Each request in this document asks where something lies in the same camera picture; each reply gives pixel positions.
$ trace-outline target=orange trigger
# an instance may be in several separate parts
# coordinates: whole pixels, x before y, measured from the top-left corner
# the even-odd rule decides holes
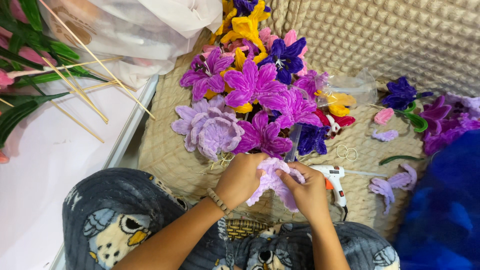
[[[328,179],[325,177],[325,188],[326,189],[333,189],[332,183],[328,181]]]

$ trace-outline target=blue fabric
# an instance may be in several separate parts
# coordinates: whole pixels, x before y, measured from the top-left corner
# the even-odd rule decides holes
[[[480,130],[434,156],[394,244],[401,269],[480,269]]]

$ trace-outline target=plastic bag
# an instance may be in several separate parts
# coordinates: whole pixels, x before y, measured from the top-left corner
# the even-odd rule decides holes
[[[348,106],[375,103],[377,100],[377,87],[374,77],[367,68],[362,69],[356,77],[329,76],[315,77],[315,86],[320,91],[318,107]]]
[[[223,11],[220,0],[45,0],[45,3],[94,53],[130,56],[114,69],[126,81],[132,78],[125,78],[125,74],[140,74],[134,78],[133,86],[144,84],[153,74],[171,71],[176,58],[193,49],[204,27],[212,31],[220,27]],[[51,37],[83,49],[43,5],[39,8]]]

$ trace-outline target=owl pattern fabric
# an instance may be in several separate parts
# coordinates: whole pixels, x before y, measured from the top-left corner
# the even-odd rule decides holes
[[[113,168],[79,182],[63,203],[67,270],[110,270],[125,255],[192,205],[175,198],[154,176]],[[396,270],[398,255],[371,228],[334,222],[351,269]],[[182,270],[314,269],[307,224],[278,224],[230,241],[225,219],[216,222],[187,256]]]

